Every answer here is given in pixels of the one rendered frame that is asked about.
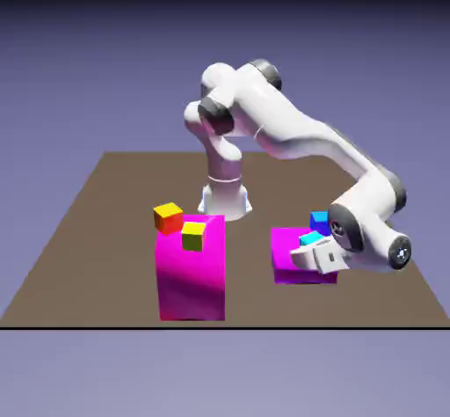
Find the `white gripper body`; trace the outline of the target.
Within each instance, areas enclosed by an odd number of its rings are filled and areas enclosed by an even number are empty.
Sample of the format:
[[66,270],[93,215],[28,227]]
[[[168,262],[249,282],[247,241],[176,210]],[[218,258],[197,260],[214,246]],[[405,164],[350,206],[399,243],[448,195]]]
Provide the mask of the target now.
[[292,262],[302,270],[329,270],[330,244],[303,245],[290,252]]

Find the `small cyan cube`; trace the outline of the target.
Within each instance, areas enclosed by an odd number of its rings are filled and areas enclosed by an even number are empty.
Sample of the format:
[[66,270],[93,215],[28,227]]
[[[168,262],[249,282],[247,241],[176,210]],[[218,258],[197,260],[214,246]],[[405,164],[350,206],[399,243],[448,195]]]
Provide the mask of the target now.
[[312,245],[324,238],[324,235],[316,230],[303,234],[299,237],[300,246]]

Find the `small blue cube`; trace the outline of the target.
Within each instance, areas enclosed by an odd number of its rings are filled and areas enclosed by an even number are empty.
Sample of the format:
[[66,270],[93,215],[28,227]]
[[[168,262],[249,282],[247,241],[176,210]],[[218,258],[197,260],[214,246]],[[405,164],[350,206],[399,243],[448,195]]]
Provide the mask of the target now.
[[331,234],[328,223],[328,212],[311,211],[309,213],[309,228],[312,231],[316,231],[321,235],[328,237]]

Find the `small yellow cube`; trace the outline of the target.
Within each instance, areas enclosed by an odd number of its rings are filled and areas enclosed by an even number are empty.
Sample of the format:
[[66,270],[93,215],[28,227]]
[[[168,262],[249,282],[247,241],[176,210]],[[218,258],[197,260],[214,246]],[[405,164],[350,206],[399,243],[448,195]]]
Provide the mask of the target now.
[[181,230],[182,247],[185,251],[202,252],[204,247],[206,224],[203,222],[185,222]]

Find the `small orange cube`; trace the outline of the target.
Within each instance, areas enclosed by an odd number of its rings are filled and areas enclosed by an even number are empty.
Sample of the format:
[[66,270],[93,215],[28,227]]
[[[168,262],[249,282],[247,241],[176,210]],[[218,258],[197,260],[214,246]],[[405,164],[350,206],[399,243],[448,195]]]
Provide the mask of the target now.
[[154,207],[153,216],[155,228],[163,235],[170,235],[183,228],[183,209],[174,202]]

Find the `low large magenta box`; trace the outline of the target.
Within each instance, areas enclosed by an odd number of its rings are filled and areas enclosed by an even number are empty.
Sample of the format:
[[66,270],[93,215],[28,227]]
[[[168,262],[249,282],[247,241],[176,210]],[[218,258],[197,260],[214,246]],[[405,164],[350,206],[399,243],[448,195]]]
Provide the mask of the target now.
[[311,232],[308,227],[271,228],[271,253],[274,281],[277,284],[336,284],[337,273],[320,274],[299,269],[290,252],[300,246],[300,237]]

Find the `tall large magenta box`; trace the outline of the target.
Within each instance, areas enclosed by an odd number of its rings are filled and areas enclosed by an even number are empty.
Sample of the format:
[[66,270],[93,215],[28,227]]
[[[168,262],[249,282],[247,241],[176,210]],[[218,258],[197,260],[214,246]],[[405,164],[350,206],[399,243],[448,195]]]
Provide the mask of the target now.
[[162,321],[225,319],[225,220],[223,216],[185,215],[204,223],[204,246],[187,251],[179,232],[159,233],[155,244],[156,284]]

